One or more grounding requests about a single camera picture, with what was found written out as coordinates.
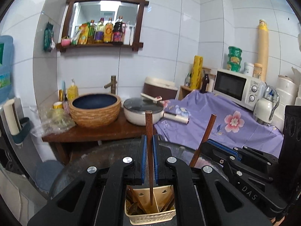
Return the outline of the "dark wooden counter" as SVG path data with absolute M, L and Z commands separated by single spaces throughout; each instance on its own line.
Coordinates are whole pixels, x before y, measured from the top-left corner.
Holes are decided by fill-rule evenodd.
M 84 128 L 76 125 L 64 133 L 46 135 L 42 140 L 49 143 L 58 161 L 66 165 L 103 142 L 138 138 L 145 133 L 145 127 L 128 122 L 123 110 L 120 110 L 116 121 L 108 126 Z

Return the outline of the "white frying pan with lid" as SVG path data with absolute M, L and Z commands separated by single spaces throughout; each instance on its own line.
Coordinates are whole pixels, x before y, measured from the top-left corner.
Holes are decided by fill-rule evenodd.
M 162 97 L 152 97 L 140 93 L 140 97 L 129 98 L 123 103 L 123 111 L 127 121 L 139 126 L 146 126 L 146 116 L 150 116 L 152 123 L 156 124 L 160 119 L 169 119 L 182 124 L 188 124 L 189 118 L 166 112 L 162 104 Z

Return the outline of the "round glass table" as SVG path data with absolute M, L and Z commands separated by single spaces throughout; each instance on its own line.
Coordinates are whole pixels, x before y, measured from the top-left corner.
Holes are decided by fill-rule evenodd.
M 66 188 L 76 177 L 83 171 L 87 171 L 90 166 L 95 166 L 98 169 L 110 167 L 117 160 L 125 157 L 128 154 L 130 145 L 138 145 L 140 138 L 118 140 L 111 143 L 103 144 L 88 150 L 86 153 L 79 155 L 64 166 L 62 171 L 56 177 L 52 187 L 49 191 L 48 201 L 58 195 L 64 188 Z M 168 147 L 171 150 L 172 156 L 183 160 L 189 164 L 194 154 L 194 149 L 185 147 L 181 144 L 171 143 L 159 138 L 161 146 Z M 195 167 L 202 168 L 205 165 L 210 165 L 223 178 L 229 181 L 228 177 L 222 171 L 222 166 L 213 162 L 205 156 L 200 156 Z

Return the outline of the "brown white rice cooker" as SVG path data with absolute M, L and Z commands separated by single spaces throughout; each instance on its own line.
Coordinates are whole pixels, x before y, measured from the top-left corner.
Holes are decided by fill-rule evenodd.
M 147 76 L 142 92 L 151 97 L 160 96 L 162 100 L 169 100 L 176 98 L 178 88 L 174 82 Z

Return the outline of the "white electric kettle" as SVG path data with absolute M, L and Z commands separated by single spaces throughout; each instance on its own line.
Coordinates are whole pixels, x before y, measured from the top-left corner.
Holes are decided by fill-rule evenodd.
M 263 96 L 255 104 L 253 119 L 259 124 L 270 125 L 279 104 L 280 98 L 276 89 L 267 86 Z

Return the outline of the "woven basket sink bowl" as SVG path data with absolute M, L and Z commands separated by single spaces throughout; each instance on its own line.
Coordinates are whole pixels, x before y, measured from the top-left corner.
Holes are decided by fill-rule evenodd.
M 118 118 L 120 108 L 120 97 L 111 93 L 85 94 L 69 102 L 72 119 L 85 128 L 104 127 L 113 123 Z

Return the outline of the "white microwave oven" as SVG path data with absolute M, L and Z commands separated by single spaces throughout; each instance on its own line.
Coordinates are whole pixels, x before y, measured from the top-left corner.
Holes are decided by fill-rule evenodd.
M 260 79 L 227 69 L 218 69 L 213 92 L 253 111 L 266 88 L 266 84 Z

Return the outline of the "beige plastic utensil holder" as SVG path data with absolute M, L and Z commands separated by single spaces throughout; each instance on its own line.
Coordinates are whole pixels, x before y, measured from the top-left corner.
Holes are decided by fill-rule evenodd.
M 128 186 L 125 194 L 125 215 L 132 225 L 161 223 L 176 216 L 173 186 L 160 186 L 153 189 Z

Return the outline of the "yellow roll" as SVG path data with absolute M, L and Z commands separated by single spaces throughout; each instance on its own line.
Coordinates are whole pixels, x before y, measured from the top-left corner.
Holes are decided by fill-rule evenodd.
M 201 87 L 201 74 L 203 69 L 203 57 L 194 56 L 194 62 L 192 66 L 190 89 L 199 89 Z

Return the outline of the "dark brown glass bottle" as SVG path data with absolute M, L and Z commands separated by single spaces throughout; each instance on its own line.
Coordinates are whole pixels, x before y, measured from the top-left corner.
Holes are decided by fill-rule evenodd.
M 206 93 L 207 92 L 207 85 L 209 84 L 209 82 L 210 82 L 209 74 L 205 73 L 204 77 L 202 79 L 200 93 Z

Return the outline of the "white jar with lid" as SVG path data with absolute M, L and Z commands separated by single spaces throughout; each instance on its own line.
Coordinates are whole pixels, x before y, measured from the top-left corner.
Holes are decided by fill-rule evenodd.
M 254 64 L 245 62 L 244 63 L 244 69 L 243 69 L 243 74 L 246 76 L 253 76 L 254 72 Z

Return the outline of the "yellow soap dispenser bottle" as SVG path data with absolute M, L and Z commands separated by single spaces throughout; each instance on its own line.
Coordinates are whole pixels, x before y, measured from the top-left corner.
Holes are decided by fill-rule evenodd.
M 70 102 L 71 100 L 77 98 L 79 96 L 79 91 L 78 91 L 78 87 L 75 84 L 74 79 L 71 80 L 71 85 L 70 87 L 67 89 L 67 99 Z

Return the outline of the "dark soy sauce bottle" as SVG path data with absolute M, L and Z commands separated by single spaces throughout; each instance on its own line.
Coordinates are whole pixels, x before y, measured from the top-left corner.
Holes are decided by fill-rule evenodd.
M 125 35 L 125 23 L 123 22 L 123 16 L 119 16 L 115 22 L 112 34 L 112 43 L 116 45 L 122 45 Z

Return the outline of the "yellow oil bottle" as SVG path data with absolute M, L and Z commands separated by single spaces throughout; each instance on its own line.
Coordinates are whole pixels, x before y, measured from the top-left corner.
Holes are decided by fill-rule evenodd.
M 107 24 L 105 25 L 103 42 L 110 43 L 112 41 L 112 34 L 113 34 L 113 23 L 112 23 L 112 18 L 110 17 Z

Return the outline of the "wood-framed wall mirror shelf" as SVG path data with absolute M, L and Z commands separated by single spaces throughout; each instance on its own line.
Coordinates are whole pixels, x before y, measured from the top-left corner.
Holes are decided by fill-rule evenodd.
M 147 0 L 67 0 L 61 40 L 56 48 L 128 47 L 137 52 Z

